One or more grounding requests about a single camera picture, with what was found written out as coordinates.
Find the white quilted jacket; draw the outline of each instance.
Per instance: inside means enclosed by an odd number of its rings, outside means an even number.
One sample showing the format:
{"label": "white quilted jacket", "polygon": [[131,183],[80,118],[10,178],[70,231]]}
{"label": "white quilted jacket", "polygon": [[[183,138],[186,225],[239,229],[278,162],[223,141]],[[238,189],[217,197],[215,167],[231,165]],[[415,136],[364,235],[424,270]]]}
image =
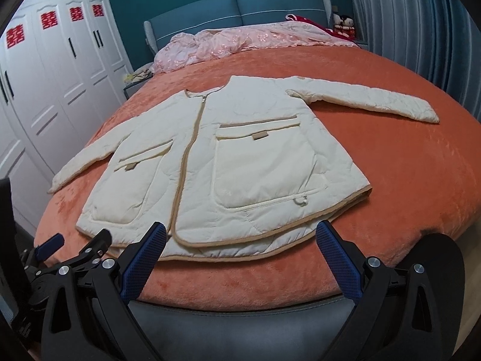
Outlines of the white quilted jacket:
{"label": "white quilted jacket", "polygon": [[324,100],[438,123],[417,97],[303,77],[233,76],[204,93],[182,91],[114,127],[55,176],[55,192],[112,156],[78,229],[112,233],[113,247],[155,221],[172,236],[161,259],[263,258],[313,234],[371,186],[307,104]]}

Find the upholstered headboard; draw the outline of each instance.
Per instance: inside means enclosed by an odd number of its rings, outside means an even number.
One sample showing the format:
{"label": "upholstered headboard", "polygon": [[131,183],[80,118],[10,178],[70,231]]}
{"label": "upholstered headboard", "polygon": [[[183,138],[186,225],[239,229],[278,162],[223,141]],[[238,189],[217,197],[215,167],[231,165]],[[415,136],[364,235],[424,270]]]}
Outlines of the upholstered headboard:
{"label": "upholstered headboard", "polygon": [[330,0],[201,0],[144,22],[148,46],[155,55],[179,32],[240,27],[285,21],[288,13],[331,26]]}

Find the beige tab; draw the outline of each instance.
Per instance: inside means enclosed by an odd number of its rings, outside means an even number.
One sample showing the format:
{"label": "beige tab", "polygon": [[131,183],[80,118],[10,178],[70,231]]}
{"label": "beige tab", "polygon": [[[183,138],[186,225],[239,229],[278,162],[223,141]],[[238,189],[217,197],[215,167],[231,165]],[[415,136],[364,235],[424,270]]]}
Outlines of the beige tab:
{"label": "beige tab", "polygon": [[264,131],[261,131],[261,132],[257,132],[257,133],[254,133],[252,134],[252,139],[253,140],[259,140],[260,138],[264,138],[264,137],[267,137],[269,135],[269,133],[267,133],[265,130]]}
{"label": "beige tab", "polygon": [[139,163],[138,163],[138,162],[132,162],[132,163],[130,163],[130,164],[127,164],[127,165],[125,166],[125,170],[126,170],[126,171],[130,171],[131,169],[134,169],[134,168],[137,166],[137,164],[139,164]]}

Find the black door handle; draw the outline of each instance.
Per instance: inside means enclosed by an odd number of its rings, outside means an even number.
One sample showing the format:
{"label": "black door handle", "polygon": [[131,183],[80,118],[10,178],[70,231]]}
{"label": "black door handle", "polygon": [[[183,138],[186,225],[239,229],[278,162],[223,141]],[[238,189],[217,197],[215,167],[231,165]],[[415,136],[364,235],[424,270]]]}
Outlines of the black door handle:
{"label": "black door handle", "polygon": [[3,83],[2,81],[0,80],[0,88],[2,89],[2,93],[3,93],[3,98],[5,99],[5,103],[8,104],[8,98],[7,98],[7,94],[5,93],[5,88],[3,88]]}
{"label": "black door handle", "polygon": [[100,36],[100,32],[99,32],[99,30],[97,30],[97,35],[99,36],[99,41],[100,41],[100,44],[101,44],[101,45],[102,45],[102,47],[103,47],[102,37]]}
{"label": "black door handle", "polygon": [[5,71],[5,78],[7,79],[7,85],[8,85],[8,89],[10,90],[11,97],[14,97],[15,95],[14,95],[13,90],[11,89],[10,80],[8,79],[7,71]]}
{"label": "black door handle", "polygon": [[68,38],[68,43],[70,44],[70,48],[72,49],[72,54],[74,55],[74,58],[77,58],[74,50],[74,45],[72,44],[72,40],[70,38]]}
{"label": "black door handle", "polygon": [[97,39],[97,34],[93,31],[93,36],[95,37],[95,42],[97,42],[97,47],[100,48],[99,40]]}

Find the beige trim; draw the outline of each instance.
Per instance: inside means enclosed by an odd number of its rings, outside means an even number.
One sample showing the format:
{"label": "beige trim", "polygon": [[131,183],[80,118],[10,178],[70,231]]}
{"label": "beige trim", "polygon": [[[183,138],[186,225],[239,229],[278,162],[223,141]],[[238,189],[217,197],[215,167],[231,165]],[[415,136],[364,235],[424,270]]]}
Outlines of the beige trim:
{"label": "beige trim", "polygon": [[224,125],[220,125],[219,129],[221,129],[221,128],[239,128],[240,126],[265,124],[266,122],[289,121],[289,119],[296,119],[296,118],[297,118],[297,115],[293,115],[293,116],[286,117],[286,118],[264,119],[263,121],[246,122],[246,123],[242,123],[242,124],[224,124]]}
{"label": "beige trim", "polygon": [[[355,206],[356,204],[358,204],[360,201],[364,200],[365,198],[367,198],[370,194],[371,194],[371,186],[367,186],[365,187],[364,189],[358,191],[357,193],[354,193],[352,195],[350,195],[349,197],[347,197],[346,199],[342,200],[340,203],[338,203],[337,205],[333,206],[331,209],[333,209],[333,212],[332,212],[332,215],[328,218],[326,218],[327,220],[329,221],[334,221],[337,217],[339,217],[342,213],[344,213],[346,210],[350,209],[351,207]],[[291,223],[289,224],[288,226],[290,228],[294,228],[298,225],[301,225],[305,222],[309,222],[311,220],[314,220],[316,219],[316,217],[322,217],[322,213],[324,212],[327,212],[327,211],[323,211],[323,212],[319,212],[321,214],[314,214],[313,218],[311,218],[311,216],[308,216],[304,219],[302,219],[302,221],[296,221],[295,223]],[[279,230],[274,230],[274,231],[277,231],[277,233],[280,233],[282,231],[287,231],[288,229],[283,229],[285,227],[282,227],[282,228],[279,228],[281,229],[281,231]],[[83,231],[82,229],[80,229],[79,227],[75,227],[77,229],[77,231],[79,231],[81,234],[83,235],[86,235],[90,238],[92,238],[94,235],[90,234],[90,233],[86,233],[85,231]],[[277,253],[278,252],[282,252],[284,250],[286,250],[287,246],[294,246],[298,243],[300,243],[301,241],[304,241],[304,240],[307,240],[307,236],[304,236],[303,238],[299,239],[299,240],[296,240],[295,242],[289,244],[289,245],[286,245],[284,247],[281,247],[281,248],[278,248],[277,250]],[[127,244],[112,244],[111,247],[112,248],[127,248],[127,246],[129,246],[131,243],[127,243]],[[270,257],[271,255],[275,255],[276,253],[274,251],[268,253],[268,254],[259,254],[261,256],[253,256],[253,257],[240,257],[240,258],[191,258],[191,257],[184,257],[184,256],[179,256],[179,255],[173,255],[171,257],[165,257],[165,258],[161,258],[159,260],[175,260],[175,259],[179,259],[179,260],[193,260],[193,261],[202,261],[202,262],[219,262],[219,261],[222,261],[222,262],[237,262],[237,261],[240,261],[240,260],[255,260],[255,259],[261,259],[261,258],[266,258],[266,257]]]}
{"label": "beige trim", "polygon": [[[337,217],[339,217],[342,213],[350,209],[351,207],[355,206],[365,198],[369,196],[371,193],[371,190],[368,190],[364,192],[363,194],[358,195],[353,201],[348,203],[347,205],[343,206],[340,208],[337,212],[333,213],[333,215],[329,218],[324,218],[324,220],[329,220],[330,222],[335,221]],[[258,260],[258,259],[264,259],[264,258],[269,258],[274,255],[280,254],[281,252],[284,252],[285,250],[288,250],[291,247],[294,247],[300,243],[303,243],[306,240],[309,240],[316,234],[316,230],[313,230],[312,232],[308,233],[306,236],[303,236],[302,238],[292,242],[288,243],[280,248],[277,248],[276,250],[273,250],[271,252],[265,253],[265,254],[258,254],[258,255],[251,255],[248,257],[238,257],[238,258],[199,258],[199,257],[186,257],[183,255],[170,255],[169,257],[161,257],[159,258],[159,262],[167,261],[167,260],[184,260],[184,261],[192,261],[192,262],[244,262],[244,261],[250,261],[250,260]]]}
{"label": "beige trim", "polygon": [[202,114],[204,113],[205,103],[207,101],[207,97],[214,93],[220,91],[224,86],[220,87],[216,91],[209,92],[206,95],[202,96],[202,103],[201,108],[199,109],[199,113],[197,114],[197,118],[194,123],[194,131],[192,134],[192,138],[188,143],[184,154],[182,154],[182,160],[180,162],[180,175],[179,175],[179,184],[177,186],[176,195],[174,196],[174,201],[172,203],[172,212],[170,214],[170,221],[167,228],[167,233],[171,233],[172,237],[176,238],[175,230],[176,230],[176,222],[177,217],[179,216],[179,207],[180,207],[180,200],[182,199],[182,192],[184,191],[185,179],[187,177],[187,160],[188,155],[191,152],[191,148],[194,145],[195,141],[197,140],[197,136],[199,135],[199,128],[201,124]]}
{"label": "beige trim", "polygon": [[170,149],[172,148],[172,145],[169,145],[167,146],[166,148],[164,148],[163,150],[161,150],[160,152],[154,152],[146,157],[140,157],[142,154],[146,154],[148,152],[150,152],[151,150],[153,149],[150,149],[150,150],[146,150],[145,152],[142,152],[138,155],[135,155],[135,156],[130,156],[128,157],[126,160],[122,161],[122,162],[119,162],[115,168],[114,168],[114,172],[118,171],[119,169],[122,169],[125,167],[125,170],[126,171],[130,171],[131,169],[134,169],[135,167],[130,167],[132,166],[133,164],[135,164],[135,166],[137,164],[139,164],[140,162],[143,162],[143,161],[146,161],[146,160],[151,160],[151,159],[155,159],[156,157],[160,157],[160,156],[164,156],[166,155],[168,152],[170,152]]}
{"label": "beige trim", "polygon": [[119,161],[118,161],[117,163],[119,163],[119,162],[124,162],[125,160],[131,159],[132,157],[135,157],[135,156],[138,156],[138,155],[143,154],[143,153],[145,153],[145,152],[148,152],[149,150],[156,149],[156,148],[160,148],[160,147],[163,146],[163,145],[170,144],[172,141],[173,141],[173,139],[171,138],[169,141],[163,142],[162,144],[154,145],[153,147],[150,147],[150,148],[141,150],[140,152],[131,154],[131,155],[127,156],[127,157],[123,157],[123,158],[119,159]]}
{"label": "beige trim", "polygon": [[242,136],[235,136],[235,137],[225,137],[225,136],[217,136],[216,135],[216,138],[218,140],[237,140],[238,138],[245,138],[245,137],[248,137],[248,136],[253,136],[256,135],[256,134],[259,134],[259,133],[264,133],[264,132],[272,132],[272,131],[275,131],[275,130],[282,130],[282,129],[287,129],[287,128],[295,128],[297,126],[300,126],[301,123],[298,122],[296,124],[291,124],[291,125],[287,125],[287,126],[279,126],[278,128],[272,128],[272,129],[262,129],[262,130],[259,130],[259,131],[256,131],[256,132],[253,132],[253,133],[249,133],[249,134],[244,134]]}
{"label": "beige trim", "polygon": [[367,185],[365,188],[360,189],[359,191],[356,191],[355,193],[351,194],[349,197],[344,198],[342,201],[340,201],[339,203],[337,203],[336,205],[334,205],[334,206],[332,206],[328,209],[321,210],[320,212],[310,214],[310,215],[308,215],[306,217],[303,217],[303,218],[300,218],[300,219],[298,219],[298,220],[296,220],[296,221],[294,221],[290,224],[286,224],[286,225],[284,225],[280,228],[270,230],[270,231],[265,232],[261,235],[254,235],[254,236],[249,236],[249,237],[246,237],[246,238],[230,239],[230,240],[223,240],[223,241],[218,241],[218,242],[207,242],[207,243],[186,242],[185,240],[182,240],[181,238],[179,238],[179,236],[176,235],[175,233],[173,233],[172,236],[174,237],[174,239],[180,245],[182,245],[184,247],[191,247],[191,248],[219,247],[219,246],[223,246],[223,245],[234,245],[234,244],[238,244],[238,243],[253,242],[255,240],[264,239],[266,237],[276,235],[276,234],[282,233],[286,230],[295,228],[295,227],[297,227],[301,224],[304,224],[306,222],[314,220],[314,219],[316,219],[318,217],[321,217],[323,215],[326,215],[326,214],[329,214],[329,213],[332,213],[332,212],[336,212],[337,210],[340,210],[342,207],[344,207],[345,205],[350,203],[352,200],[355,200],[359,195],[366,194],[366,193],[367,193],[367,195],[369,195],[368,192],[371,189],[372,189],[371,185]]}
{"label": "beige trim", "polygon": [[189,99],[190,99],[191,97],[196,97],[196,96],[191,96],[191,94],[194,94],[195,92],[191,92],[191,91],[189,91],[188,89],[185,89],[185,90],[184,90],[184,93],[185,93],[185,96],[187,96]]}

